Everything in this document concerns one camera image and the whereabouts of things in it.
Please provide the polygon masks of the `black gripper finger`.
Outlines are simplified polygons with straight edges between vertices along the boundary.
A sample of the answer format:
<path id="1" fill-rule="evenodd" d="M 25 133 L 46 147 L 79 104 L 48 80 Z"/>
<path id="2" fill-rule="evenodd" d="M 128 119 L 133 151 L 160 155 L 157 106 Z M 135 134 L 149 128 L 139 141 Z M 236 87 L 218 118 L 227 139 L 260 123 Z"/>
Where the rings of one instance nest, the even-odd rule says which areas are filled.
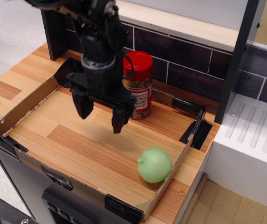
<path id="1" fill-rule="evenodd" d="M 112 126 L 113 126 L 113 132 L 114 133 L 120 133 L 122 130 L 122 127 L 128 123 L 130 118 L 130 112 L 127 111 L 125 108 L 122 107 L 116 107 L 113 109 L 112 112 Z"/>
<path id="2" fill-rule="evenodd" d="M 86 119 L 93 111 L 94 101 L 89 98 L 86 91 L 77 89 L 72 90 L 72 98 L 79 116 Z"/>

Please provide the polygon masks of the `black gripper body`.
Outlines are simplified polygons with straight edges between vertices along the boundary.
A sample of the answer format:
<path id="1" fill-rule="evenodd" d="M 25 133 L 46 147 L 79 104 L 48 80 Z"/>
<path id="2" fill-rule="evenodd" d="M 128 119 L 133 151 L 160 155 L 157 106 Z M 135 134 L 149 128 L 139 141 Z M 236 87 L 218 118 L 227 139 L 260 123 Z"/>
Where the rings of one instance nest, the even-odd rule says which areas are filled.
<path id="1" fill-rule="evenodd" d="M 87 59 L 69 58 L 70 66 L 67 83 L 73 89 L 86 91 L 89 98 L 112 109 L 125 108 L 132 117 L 135 112 L 136 97 L 123 85 L 123 58 L 115 56 L 105 63 Z"/>

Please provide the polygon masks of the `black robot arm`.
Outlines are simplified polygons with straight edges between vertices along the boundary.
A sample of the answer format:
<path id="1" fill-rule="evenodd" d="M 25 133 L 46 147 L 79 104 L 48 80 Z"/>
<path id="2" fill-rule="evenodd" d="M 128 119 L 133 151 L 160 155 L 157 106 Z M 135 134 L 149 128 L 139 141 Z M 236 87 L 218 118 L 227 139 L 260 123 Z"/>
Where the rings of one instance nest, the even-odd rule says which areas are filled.
<path id="1" fill-rule="evenodd" d="M 123 85 L 123 47 L 128 32 L 122 27 L 114 0 L 30 0 L 42 10 L 51 10 L 75 20 L 82 45 L 81 65 L 70 69 L 61 86 L 72 92 L 79 116 L 87 118 L 94 102 L 112 108 L 114 133 L 120 133 L 135 112 L 136 97 Z"/>

